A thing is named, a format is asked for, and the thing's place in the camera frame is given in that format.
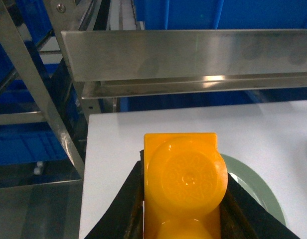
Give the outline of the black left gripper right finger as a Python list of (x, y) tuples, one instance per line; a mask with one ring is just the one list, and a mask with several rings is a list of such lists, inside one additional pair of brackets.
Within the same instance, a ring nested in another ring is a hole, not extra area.
[(267, 212), (228, 175), (228, 186), (220, 203), (223, 239), (297, 239), (298, 236)]

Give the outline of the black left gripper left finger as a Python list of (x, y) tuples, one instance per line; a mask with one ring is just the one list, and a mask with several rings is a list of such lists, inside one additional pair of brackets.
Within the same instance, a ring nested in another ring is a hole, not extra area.
[(144, 237), (144, 151), (108, 210), (85, 236), (87, 239), (142, 239)]

